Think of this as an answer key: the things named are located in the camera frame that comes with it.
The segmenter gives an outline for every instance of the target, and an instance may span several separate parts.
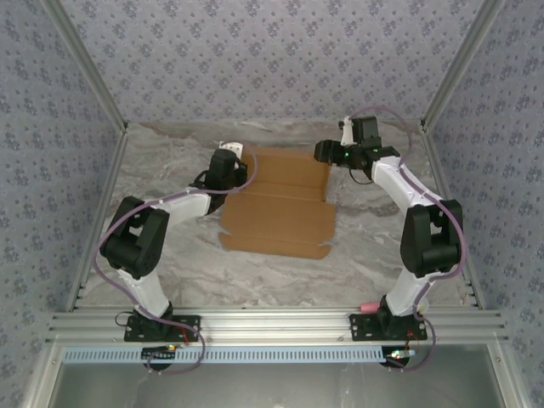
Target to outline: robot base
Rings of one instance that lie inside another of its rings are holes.
[[[382,325],[377,314],[351,314],[349,316],[349,325],[351,329],[351,339],[354,342],[375,342],[382,340],[400,340],[403,342],[413,341],[414,337],[409,332],[415,333],[419,340],[427,340],[427,330],[421,321],[416,320],[413,315],[410,316],[392,316],[387,330],[382,329]]]
[[[161,317],[166,320],[192,326],[198,331],[201,329],[200,316],[173,315],[172,304],[168,306],[167,311]],[[183,330],[180,327],[159,323],[134,311],[133,315],[127,320],[124,340],[128,343],[197,343],[198,337],[190,330]]]

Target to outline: mounting plate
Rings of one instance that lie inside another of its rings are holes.
[[[201,317],[197,315],[180,315],[176,314],[169,320],[185,323],[194,327],[196,330],[201,329]],[[188,343],[198,343],[198,337],[190,330],[183,331],[181,328],[173,326],[168,333],[162,338],[156,337],[156,331],[150,331],[149,327],[142,322],[137,315],[132,315],[127,320],[125,328],[124,340],[127,343],[145,343],[145,342],[168,342],[168,343],[184,343],[185,335]]]
[[[427,329],[422,322],[412,316],[405,327],[405,331],[396,338],[387,337],[380,327],[376,314],[351,314],[349,316],[349,328],[351,330],[351,339],[354,342],[375,342],[380,340],[415,340],[408,336],[408,330],[412,331],[419,340],[427,340]]]

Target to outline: blue patterned wall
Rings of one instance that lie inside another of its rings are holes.
[[[489,307],[544,406],[544,3],[508,0],[432,131]]]
[[[420,118],[481,0],[63,0],[133,122]]]
[[[0,2],[0,406],[65,307],[117,132],[38,0]]]

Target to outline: flattened cardboard box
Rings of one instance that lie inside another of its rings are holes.
[[[323,242],[334,236],[335,207],[327,204],[330,166],[311,152],[254,148],[257,176],[241,193],[229,195],[219,239],[229,249],[288,257],[322,259],[331,251]],[[248,178],[252,156],[244,151]]]

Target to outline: robotic arm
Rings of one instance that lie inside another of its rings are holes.
[[[374,116],[339,123],[342,140],[322,140],[315,146],[314,158],[319,162],[357,169],[382,187],[405,215],[400,242],[404,268],[394,288],[382,298],[377,319],[386,338],[402,337],[415,322],[414,302],[425,287],[458,264],[461,258],[459,236],[451,221],[428,197],[440,201],[462,226],[462,208],[455,201],[444,201],[429,191],[404,164],[391,146],[382,147]],[[400,174],[425,191],[420,194]]]
[[[208,194],[206,190],[231,190],[247,181],[247,166],[241,162],[241,152],[241,144],[221,144],[220,149],[213,153],[209,168],[201,172],[186,189],[199,189],[202,192],[182,195],[168,202],[159,201],[158,205],[138,212],[121,224],[100,248],[100,254],[116,269],[139,305],[152,315],[165,320],[175,318],[172,304],[162,291],[155,269],[167,228],[190,218],[211,214],[223,205],[226,194]],[[110,226],[142,204],[144,202],[138,198],[124,198]],[[139,308],[134,310],[133,315],[136,320],[133,323],[141,334],[135,340],[164,339],[172,330],[169,325],[148,319]]]

